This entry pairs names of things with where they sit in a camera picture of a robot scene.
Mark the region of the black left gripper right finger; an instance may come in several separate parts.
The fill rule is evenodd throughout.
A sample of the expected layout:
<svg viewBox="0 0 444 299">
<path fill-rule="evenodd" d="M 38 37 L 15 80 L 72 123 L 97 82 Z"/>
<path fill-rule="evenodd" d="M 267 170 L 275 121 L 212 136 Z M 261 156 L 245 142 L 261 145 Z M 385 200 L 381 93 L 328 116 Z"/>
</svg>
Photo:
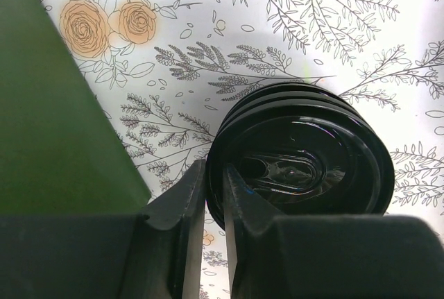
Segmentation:
<svg viewBox="0 0 444 299">
<path fill-rule="evenodd" d="M 276 207 L 248 186 L 234 165 L 223 169 L 223 213 L 231 298 L 265 298 L 271 266 L 268 233 Z"/>
</svg>

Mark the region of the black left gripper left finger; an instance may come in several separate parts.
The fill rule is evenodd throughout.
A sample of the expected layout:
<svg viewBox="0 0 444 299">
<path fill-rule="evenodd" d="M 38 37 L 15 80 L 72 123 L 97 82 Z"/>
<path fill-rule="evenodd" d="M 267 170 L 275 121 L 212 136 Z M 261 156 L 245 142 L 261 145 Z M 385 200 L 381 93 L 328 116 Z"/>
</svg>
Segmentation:
<svg viewBox="0 0 444 299">
<path fill-rule="evenodd" d="M 135 221 L 120 298 L 198 298 L 205 218 L 205 161 L 149 203 Z"/>
</svg>

